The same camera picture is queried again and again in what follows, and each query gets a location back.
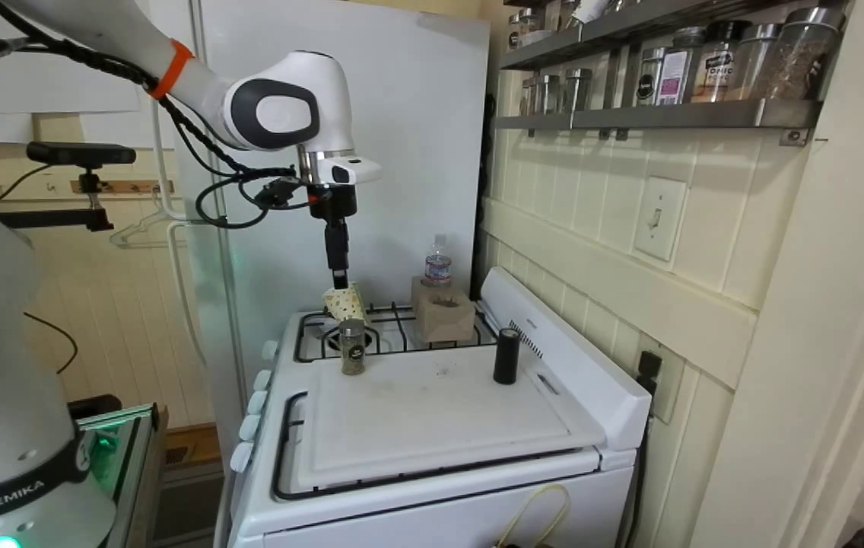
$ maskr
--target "spice rack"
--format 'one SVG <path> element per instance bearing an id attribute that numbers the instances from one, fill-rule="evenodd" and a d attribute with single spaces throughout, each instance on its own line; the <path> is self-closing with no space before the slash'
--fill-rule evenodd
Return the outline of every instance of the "spice rack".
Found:
<path id="1" fill-rule="evenodd" d="M 618 83 L 622 52 L 632 61 L 644 39 L 666 36 L 684 25 L 706 25 L 727 17 L 756 10 L 787 6 L 790 0 L 641 0 L 622 12 L 610 12 L 589 25 L 561 32 L 547 39 L 512 49 L 503 70 L 546 70 L 555 63 L 578 61 L 586 56 L 611 56 L 607 94 L 624 87 L 624 98 L 632 98 L 632 83 Z M 679 107 L 611 107 L 578 111 L 572 115 L 504 115 L 496 129 L 527 130 L 601 130 L 603 137 L 624 137 L 624 130 L 675 130 L 675 129 L 756 129 L 781 130 L 781 145 L 802 148 L 819 122 L 819 101 L 734 101 L 734 103 L 679 103 Z"/>

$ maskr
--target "metal shelf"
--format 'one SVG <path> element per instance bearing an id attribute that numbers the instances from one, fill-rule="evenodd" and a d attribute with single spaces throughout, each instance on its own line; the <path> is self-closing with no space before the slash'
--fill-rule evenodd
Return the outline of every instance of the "metal shelf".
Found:
<path id="1" fill-rule="evenodd" d="M 539 70 L 574 61 L 594 52 L 610 52 L 632 39 L 672 35 L 684 25 L 703 25 L 734 12 L 785 6 L 790 0 L 641 0 L 622 12 L 610 12 L 585 28 L 561 32 L 547 39 L 512 49 L 503 70 Z"/>
<path id="2" fill-rule="evenodd" d="M 496 129 L 527 130 L 675 130 L 675 129 L 758 129 L 785 130 L 785 145 L 805 145 L 819 122 L 816 101 L 736 101 L 736 103 L 681 103 L 585 111 L 574 115 L 509 115 Z"/>

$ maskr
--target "white robot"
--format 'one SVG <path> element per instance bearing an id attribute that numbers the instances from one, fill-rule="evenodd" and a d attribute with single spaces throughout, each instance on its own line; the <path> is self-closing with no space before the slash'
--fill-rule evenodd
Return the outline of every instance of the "white robot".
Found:
<path id="1" fill-rule="evenodd" d="M 174 94 L 228 148 L 298 148 L 298 176 L 329 199 L 312 213 L 325 221 L 335 288 L 347 288 L 345 218 L 355 212 L 353 186 L 378 164 L 353 152 L 349 98 L 335 58 L 292 52 L 265 72 L 221 83 L 130 0 L 0 0 L 0 17 L 28 36 L 28 23 L 36 23 L 101 52 L 110 66 L 137 66 L 156 98 Z M 19 335 L 35 288 L 31 251 L 0 227 L 0 548 L 97 548 L 116 508 L 88 477 L 88 448 L 54 374 L 35 363 Z"/>

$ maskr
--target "white cutting board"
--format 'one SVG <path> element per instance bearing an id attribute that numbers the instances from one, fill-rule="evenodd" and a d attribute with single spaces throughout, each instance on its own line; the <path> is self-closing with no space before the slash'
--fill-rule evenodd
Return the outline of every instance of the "white cutting board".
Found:
<path id="1" fill-rule="evenodd" d="M 494 381 L 494 358 L 494 347 L 394 353 L 367 360 L 358 379 L 341 374 L 337 360 L 313 363 L 292 484 L 335 487 L 603 443 L 529 352 L 512 386 Z"/>

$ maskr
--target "white stove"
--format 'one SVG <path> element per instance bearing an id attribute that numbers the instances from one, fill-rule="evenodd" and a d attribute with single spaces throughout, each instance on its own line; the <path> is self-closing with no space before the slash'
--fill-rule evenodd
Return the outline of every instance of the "white stove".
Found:
<path id="1" fill-rule="evenodd" d="M 444 347 L 409 308 L 373 312 L 355 379 L 329 317 L 292 317 L 240 427 L 228 545 L 611 545 L 648 392 L 504 272 L 477 312 L 474 342 Z M 494 381 L 500 325 L 525 337 L 518 385 Z"/>

